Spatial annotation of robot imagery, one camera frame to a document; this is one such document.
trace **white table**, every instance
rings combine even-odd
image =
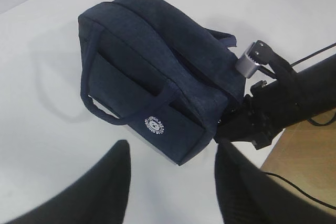
[[[102,1],[111,0],[29,0],[0,15],[0,222],[61,192],[127,139],[132,180],[124,223],[222,223],[215,143],[178,167],[128,127],[82,105],[77,16]],[[238,55],[261,39],[293,62],[335,41],[336,0],[166,1],[205,27],[235,34]],[[247,90],[262,78],[254,75]],[[272,148],[237,146],[259,167]]]

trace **bag strap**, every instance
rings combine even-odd
[[[178,86],[171,80],[168,80],[158,96],[153,97],[144,107],[140,108],[138,111],[124,118],[116,118],[113,115],[109,115],[105,113],[105,111],[99,109],[93,103],[93,99],[89,96],[89,90],[90,90],[89,79],[92,65],[94,63],[95,56],[97,54],[100,36],[103,30],[104,30],[103,26],[97,23],[93,23],[89,42],[85,52],[85,57],[83,60],[80,97],[85,107],[92,114],[113,125],[125,125],[135,120],[142,120],[147,118],[148,116],[151,115],[153,111],[159,109],[162,106],[170,104],[172,101],[174,101],[181,95]]]

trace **navy blue bag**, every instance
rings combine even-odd
[[[81,98],[128,124],[175,163],[199,153],[243,99],[233,35],[205,29],[164,0],[114,0],[78,18]],[[105,113],[93,99],[117,117]]]

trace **black cable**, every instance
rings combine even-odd
[[[321,126],[328,126],[330,124],[332,124],[333,122],[336,122],[336,112],[334,114],[334,116],[332,117],[332,119],[330,119],[329,122],[327,123],[318,123],[316,122],[314,119],[310,118],[310,119],[307,119],[308,122],[310,122],[312,125],[314,126],[318,126],[318,127],[321,127]]]
[[[280,175],[275,174],[275,173],[269,173],[269,172],[264,172],[264,173],[267,174],[267,175],[274,176],[274,177],[277,177],[277,178],[282,179],[283,181],[285,181],[286,183],[288,183],[289,185],[291,185],[292,187],[294,187],[297,191],[299,191],[300,193],[302,193],[303,195],[305,195],[305,196],[308,197],[309,199],[311,199],[311,200],[313,200],[313,201],[315,201],[315,202],[317,202],[317,203],[319,203],[319,204],[321,204],[321,205],[324,205],[325,207],[328,207],[328,208],[330,208],[330,209],[336,210],[336,207],[335,207],[335,206],[330,205],[330,204],[328,204],[328,203],[325,203],[325,202],[323,202],[323,201],[321,201],[321,200],[319,200],[319,199],[316,199],[316,198],[310,196],[309,194],[307,194],[306,192],[304,192],[300,187],[298,187],[297,185],[295,185],[295,184],[292,183],[291,181],[289,181],[289,180],[287,180],[287,179],[281,177]]]
[[[327,47],[325,47],[325,48],[322,48],[321,50],[318,50],[318,51],[314,52],[313,54],[308,55],[307,57],[304,57],[304,58],[302,58],[302,59],[300,59],[300,60],[298,60],[298,61],[292,63],[291,66],[294,67],[294,66],[296,66],[297,64],[300,64],[301,62],[304,62],[305,60],[308,60],[308,59],[314,57],[315,55],[318,55],[318,54],[320,54],[320,53],[322,53],[322,52],[324,52],[324,51],[326,51],[326,50],[328,50],[328,49],[330,49],[330,48],[333,48],[333,47],[335,47],[335,46],[336,46],[336,43],[331,44],[331,45],[329,45],[329,46],[327,46]]]
[[[260,67],[258,68],[258,70],[259,70],[260,72],[264,73],[265,75],[270,76],[270,77],[273,78],[273,79],[276,79],[276,78],[277,78],[277,76],[275,75],[275,73],[273,73],[273,72],[270,71],[269,69],[265,68],[264,66],[260,66]]]

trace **printed logo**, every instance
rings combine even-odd
[[[157,135],[163,134],[164,132],[163,124],[159,121],[159,119],[153,116],[145,119],[145,125],[151,132],[156,133]]]

